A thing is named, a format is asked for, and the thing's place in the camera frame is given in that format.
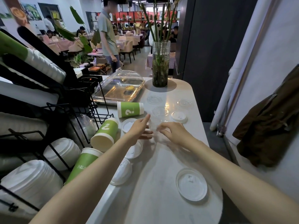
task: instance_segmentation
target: gray polo shirt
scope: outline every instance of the gray polo shirt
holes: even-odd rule
[[[97,19],[97,26],[100,32],[101,31],[106,32],[106,40],[108,42],[109,48],[112,51],[113,55],[118,55],[116,39],[115,39],[112,23],[110,21],[110,16],[104,10],[100,13]],[[105,56],[110,56],[109,52],[103,45],[102,48],[103,48],[103,54]]]

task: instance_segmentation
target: finger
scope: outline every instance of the finger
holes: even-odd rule
[[[163,122],[157,127],[157,131],[164,128],[171,128],[172,122]]]
[[[147,114],[142,122],[147,123],[150,120],[150,114]]]
[[[152,131],[144,131],[143,134],[152,134]]]
[[[142,139],[142,140],[152,139],[152,135],[151,134],[141,135],[139,137],[139,139]]]
[[[160,130],[160,133],[164,134],[168,139],[171,139],[171,133],[167,130]]]

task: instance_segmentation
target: jeans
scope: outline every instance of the jeans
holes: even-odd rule
[[[119,61],[119,56],[118,55],[114,55],[114,56],[117,58],[117,62],[113,62],[111,56],[105,56],[108,63],[112,67],[112,72],[113,73],[116,71],[116,69],[121,67],[121,62]]]

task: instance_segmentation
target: metal tray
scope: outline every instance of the metal tray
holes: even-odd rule
[[[117,105],[118,101],[132,102],[140,92],[145,80],[140,78],[119,77],[113,78],[106,86],[103,93],[106,103],[109,105]],[[126,86],[134,86],[133,91],[127,91]],[[95,102],[104,103],[102,91],[98,91],[92,96]]]

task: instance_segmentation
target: green leaf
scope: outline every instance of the green leaf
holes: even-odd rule
[[[84,44],[83,47],[86,52],[92,52],[92,48],[89,45]]]
[[[79,36],[80,41],[83,43],[83,45],[88,45],[89,42],[85,36]]]
[[[74,37],[76,36],[72,32],[69,32],[66,29],[63,29],[61,27],[56,27],[56,30],[58,33],[60,33],[63,37],[65,37],[69,41],[75,41]]]
[[[79,14],[77,13],[76,10],[74,10],[74,8],[72,6],[70,6],[70,10],[73,14],[73,17],[75,18],[76,22],[78,24],[84,24],[84,21],[81,19],[81,17],[79,16]]]
[[[97,29],[97,31],[95,32],[95,34],[92,37],[92,43],[97,46],[97,44],[99,44],[101,42],[101,36],[100,36],[100,32],[99,29]]]

